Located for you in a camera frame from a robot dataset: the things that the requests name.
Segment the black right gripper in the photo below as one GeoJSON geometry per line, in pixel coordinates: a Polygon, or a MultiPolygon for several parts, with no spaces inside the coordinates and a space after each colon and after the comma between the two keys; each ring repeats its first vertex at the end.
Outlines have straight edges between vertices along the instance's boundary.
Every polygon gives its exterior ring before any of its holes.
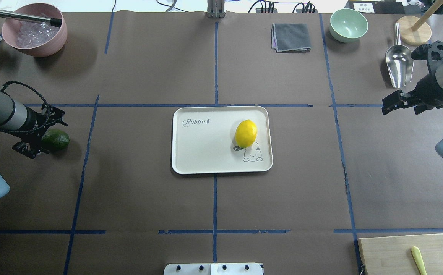
{"type": "MultiPolygon", "coordinates": [[[[414,108],[415,114],[420,114],[433,108],[441,108],[441,88],[434,76],[422,78],[417,82],[416,88],[411,94],[412,97],[419,101],[414,108]]],[[[411,95],[406,92],[393,92],[386,96],[382,99],[382,115],[387,115],[400,108],[408,108],[410,97],[411,95]]]]}

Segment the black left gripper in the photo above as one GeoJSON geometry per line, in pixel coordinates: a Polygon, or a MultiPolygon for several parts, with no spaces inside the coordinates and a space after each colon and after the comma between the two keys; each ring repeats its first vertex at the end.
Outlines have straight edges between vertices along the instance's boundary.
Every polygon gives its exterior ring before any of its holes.
{"type": "Polygon", "coordinates": [[[12,148],[31,159],[36,158],[39,153],[49,154],[51,150],[45,147],[42,138],[49,128],[50,121],[49,111],[28,111],[28,119],[24,125],[12,132],[12,136],[20,139],[12,148]]]}

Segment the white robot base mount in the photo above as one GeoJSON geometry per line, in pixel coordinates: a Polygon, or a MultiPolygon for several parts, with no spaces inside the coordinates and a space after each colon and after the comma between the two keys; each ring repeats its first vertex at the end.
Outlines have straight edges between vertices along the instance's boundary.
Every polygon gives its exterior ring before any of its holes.
{"type": "Polygon", "coordinates": [[[164,275],[263,275],[263,264],[255,262],[235,263],[171,263],[164,268],[164,275]]]}

